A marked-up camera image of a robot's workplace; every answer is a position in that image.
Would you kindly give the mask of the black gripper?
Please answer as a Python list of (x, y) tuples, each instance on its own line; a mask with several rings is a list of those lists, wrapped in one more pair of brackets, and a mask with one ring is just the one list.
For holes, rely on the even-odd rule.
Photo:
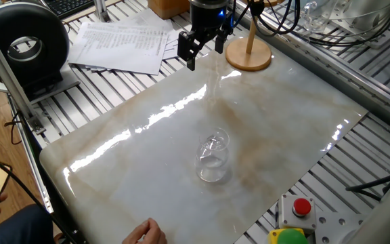
[(198, 52), (207, 42), (207, 30), (218, 29), (215, 40), (215, 51), (223, 53), (224, 43), (233, 33), (231, 20), (225, 20), (228, 0), (189, 0), (190, 19), (192, 29), (190, 32), (180, 32), (178, 38), (177, 55), (186, 61), (186, 66), (195, 70), (195, 59)]

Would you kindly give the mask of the person's right hand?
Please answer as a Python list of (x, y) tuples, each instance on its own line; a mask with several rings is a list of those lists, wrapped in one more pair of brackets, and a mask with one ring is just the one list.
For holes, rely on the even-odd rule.
[(148, 218), (134, 228), (122, 244), (167, 244), (167, 238), (158, 223)]

